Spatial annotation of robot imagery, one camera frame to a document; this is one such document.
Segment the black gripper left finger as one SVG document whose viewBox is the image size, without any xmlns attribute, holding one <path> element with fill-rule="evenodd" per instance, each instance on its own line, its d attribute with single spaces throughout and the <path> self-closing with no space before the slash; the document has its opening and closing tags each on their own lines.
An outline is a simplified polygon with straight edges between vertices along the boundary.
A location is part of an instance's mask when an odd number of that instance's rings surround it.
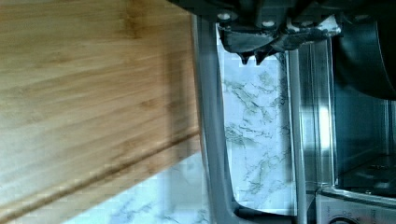
<svg viewBox="0 0 396 224">
<path fill-rule="evenodd" d="M 258 29 L 250 25 L 229 22 L 219 23 L 218 31 L 224 49 L 237 54 L 243 65 L 248 63 L 251 56 L 254 56 L 256 64 L 260 65 L 266 57 L 275 53 L 270 46 L 278 38 L 274 29 Z"/>
</svg>

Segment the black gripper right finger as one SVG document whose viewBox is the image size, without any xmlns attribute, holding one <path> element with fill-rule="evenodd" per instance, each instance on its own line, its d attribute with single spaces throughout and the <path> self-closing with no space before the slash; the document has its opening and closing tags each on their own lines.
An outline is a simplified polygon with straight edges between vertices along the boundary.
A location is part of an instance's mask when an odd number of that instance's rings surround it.
<svg viewBox="0 0 396 224">
<path fill-rule="evenodd" d="M 286 27 L 281 29 L 278 37 L 254 51 L 256 64 L 260 65 L 266 57 L 279 52 L 298 49 L 302 45 L 311 44 L 339 35 L 342 29 L 337 23 L 334 15 L 329 16 L 319 24 L 301 26 L 286 23 Z"/>
</svg>

